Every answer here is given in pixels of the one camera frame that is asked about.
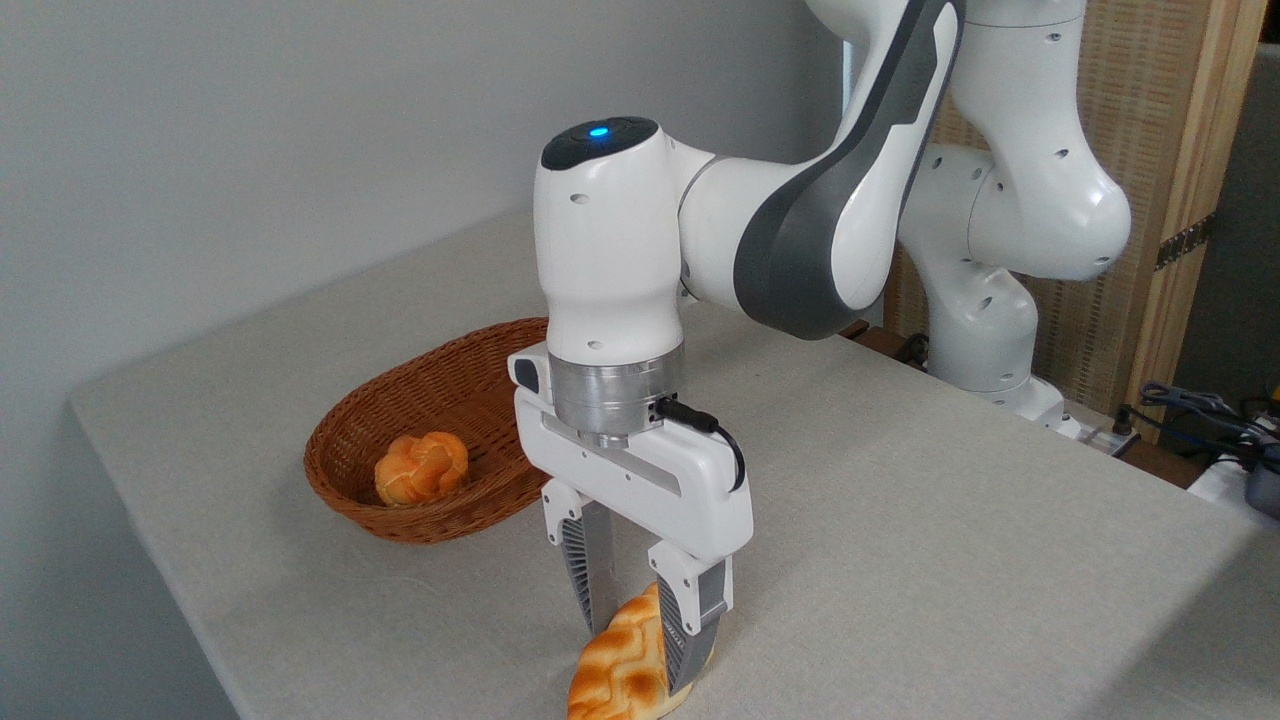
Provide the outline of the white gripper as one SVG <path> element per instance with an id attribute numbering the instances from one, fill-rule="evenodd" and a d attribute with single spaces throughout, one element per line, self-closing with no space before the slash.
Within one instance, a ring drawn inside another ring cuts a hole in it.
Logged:
<path id="1" fill-rule="evenodd" d="M 545 345 L 512 354 L 507 364 L 524 452 L 553 478 L 541 488 L 547 537 L 561 548 L 591 635 L 608 628 L 621 605 L 612 511 L 663 539 L 648 557 L 668 693 L 680 694 L 707 665 L 721 616 L 733 607 L 730 555 L 754 532 L 750 486 L 733 484 L 731 447 L 667 421 L 631 436 L 625 448 L 600 448 L 556 416 Z"/>

